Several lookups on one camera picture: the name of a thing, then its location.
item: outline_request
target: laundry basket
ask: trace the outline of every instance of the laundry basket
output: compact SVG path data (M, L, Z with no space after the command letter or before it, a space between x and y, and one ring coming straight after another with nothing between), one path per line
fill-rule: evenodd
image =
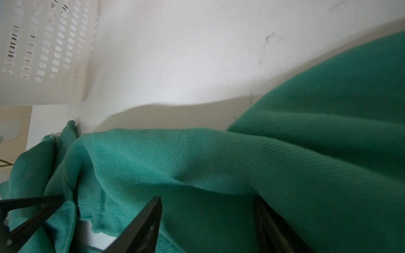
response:
M97 0L1 0L0 104L82 100Z

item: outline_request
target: green fabric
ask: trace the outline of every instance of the green fabric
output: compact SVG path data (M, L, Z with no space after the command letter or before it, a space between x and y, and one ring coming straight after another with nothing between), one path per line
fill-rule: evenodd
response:
M401 32L295 76L228 131L77 138L70 121L21 155L0 191L65 195L23 252L68 252L78 214L94 232L118 236L155 195L163 202L156 252L257 252L255 193L315 252L403 252L404 95ZM33 211L12 213L11 227Z

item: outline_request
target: white plastic basket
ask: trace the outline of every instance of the white plastic basket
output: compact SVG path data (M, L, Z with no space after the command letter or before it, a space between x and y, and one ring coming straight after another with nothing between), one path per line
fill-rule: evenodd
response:
M82 100L97 0L0 1L0 104Z

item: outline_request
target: white tabletop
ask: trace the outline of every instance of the white tabletop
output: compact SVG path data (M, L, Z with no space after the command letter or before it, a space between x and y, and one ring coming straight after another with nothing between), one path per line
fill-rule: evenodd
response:
M103 0L86 100L34 106L27 148L72 119L81 133L225 130L277 85L404 18L404 0ZM99 236L90 245L112 240Z

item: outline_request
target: green cloth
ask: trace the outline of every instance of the green cloth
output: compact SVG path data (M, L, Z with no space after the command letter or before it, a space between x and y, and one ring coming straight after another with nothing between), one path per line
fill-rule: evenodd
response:
M119 236L155 195L156 252L257 252L260 194L317 253L405 249L405 32L353 48L265 95L228 131L74 122L16 161L3 198L63 193L23 252L69 251L77 216ZM14 211L15 227L35 211Z

